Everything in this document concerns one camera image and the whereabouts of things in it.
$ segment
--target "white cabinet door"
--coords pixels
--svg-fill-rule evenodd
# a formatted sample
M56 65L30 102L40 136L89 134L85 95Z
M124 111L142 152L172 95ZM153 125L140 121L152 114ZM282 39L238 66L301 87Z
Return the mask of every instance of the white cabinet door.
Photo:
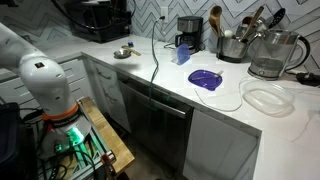
M75 59L61 64L66 73L70 91L75 100L82 97L94 98L91 86L86 79L86 72L81 60ZM3 103L17 102L20 108L38 108L39 103L33 98L20 78L0 84L0 99ZM21 111L21 117L31 111Z
M108 114L124 129L131 132L124 100L118 84L117 73L98 63L96 63L96 68Z
M194 110L183 175L190 180L234 179L257 141Z

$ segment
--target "small bowl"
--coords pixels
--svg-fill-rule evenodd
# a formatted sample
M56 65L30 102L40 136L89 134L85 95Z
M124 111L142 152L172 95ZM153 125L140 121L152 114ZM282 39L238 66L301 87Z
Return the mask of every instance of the small bowl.
M119 51L115 51L113 54L116 59L125 59L131 56L131 51L120 49Z

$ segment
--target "electric kettle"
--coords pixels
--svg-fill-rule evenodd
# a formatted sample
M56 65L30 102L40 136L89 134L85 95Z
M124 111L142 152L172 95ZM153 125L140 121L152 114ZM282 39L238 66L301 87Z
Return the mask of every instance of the electric kettle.
M260 43L248 53L251 65L248 73L260 79L277 80L283 72L302 65L310 55L310 44L303 36L286 30L265 30L257 34Z

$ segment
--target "white countertop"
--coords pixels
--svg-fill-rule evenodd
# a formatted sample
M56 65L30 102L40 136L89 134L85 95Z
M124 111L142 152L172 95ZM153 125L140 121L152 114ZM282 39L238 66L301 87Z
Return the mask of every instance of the white countertop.
M134 43L134 49L142 54L134 54L127 59L118 60L113 52L119 50L128 41ZM303 86L292 77L284 77L274 81L294 94L295 110L282 118L267 116L246 101L241 101L239 83L243 80L254 80L247 73L249 63L232 64L218 60L215 54L207 51L191 56L185 64L179 66L171 62L171 51L164 49L164 42L155 44L155 52L159 61L159 72L154 84L173 94L185 98L189 103L210 105L210 109L236 109L234 112L220 113L242 123L261 130L262 139L257 158L254 179L319 179L320 178L320 89ZM151 51L151 39L130 36L105 44L87 42L72 38L64 41L44 44L38 47L49 57L66 60L82 54L97 61L106 63L109 67L150 82L156 67ZM213 72L223 70L223 82L215 91L197 87L188 81L188 76L195 70L204 69Z

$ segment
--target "wall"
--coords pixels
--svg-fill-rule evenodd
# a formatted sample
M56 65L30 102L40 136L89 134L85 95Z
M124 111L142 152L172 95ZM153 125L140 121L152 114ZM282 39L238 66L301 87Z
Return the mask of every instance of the wall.
M15 0L19 7L0 6L0 21L34 45L71 36L67 20L50 0Z
M169 7L169 23L158 26L155 37L159 40L174 42L177 31L177 18L187 15L201 16L204 19L202 42L207 50L214 51L216 37L208 23L210 9L219 5L223 9L224 29L235 29L248 15L259 6L264 6L262 17L268 18L280 8L286 8L286 16L275 28L296 31L306 37L311 46L311 56L305 66L309 70L320 67L320 3L319 0L136 0L137 10L132 20L132 33L149 37L152 35L153 22L160 16L160 7ZM128 0L129 9L133 1Z

